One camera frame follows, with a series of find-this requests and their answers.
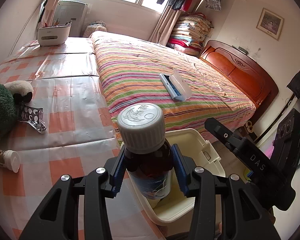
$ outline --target plush toy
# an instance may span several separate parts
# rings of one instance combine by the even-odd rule
[[[17,107],[32,99],[33,88],[27,81],[0,84],[0,138],[6,135],[17,121]]]

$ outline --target plastic tablecloth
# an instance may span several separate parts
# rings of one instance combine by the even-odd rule
[[[28,80],[29,103],[44,109],[47,130],[17,123],[0,149],[20,155],[18,173],[0,168],[0,225],[18,239],[29,218],[63,174],[80,177],[118,155],[119,144],[101,87],[91,39],[69,38],[60,46],[23,46],[0,65],[0,83]],[[79,200],[79,239],[84,239],[83,196]],[[127,174],[114,199],[107,199],[113,239],[164,238],[142,209]]]

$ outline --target striped bedsheet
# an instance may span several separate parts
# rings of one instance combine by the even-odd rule
[[[242,126],[255,112],[255,105],[208,64],[165,46],[113,33],[91,35],[98,71],[117,138],[117,116],[135,103],[160,106],[166,131],[194,128],[211,142],[215,137],[204,122],[215,117],[230,130]],[[159,74],[176,69],[192,90],[191,98],[175,102]]]

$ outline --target brown glass bottle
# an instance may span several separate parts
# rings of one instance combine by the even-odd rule
[[[146,198],[164,198],[171,190],[173,155],[161,108],[150,103],[128,106],[117,122],[130,178]]]

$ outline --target picture frame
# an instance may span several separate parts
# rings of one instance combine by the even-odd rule
[[[263,8],[256,28],[268,34],[272,38],[279,40],[283,22],[284,18],[266,8]]]

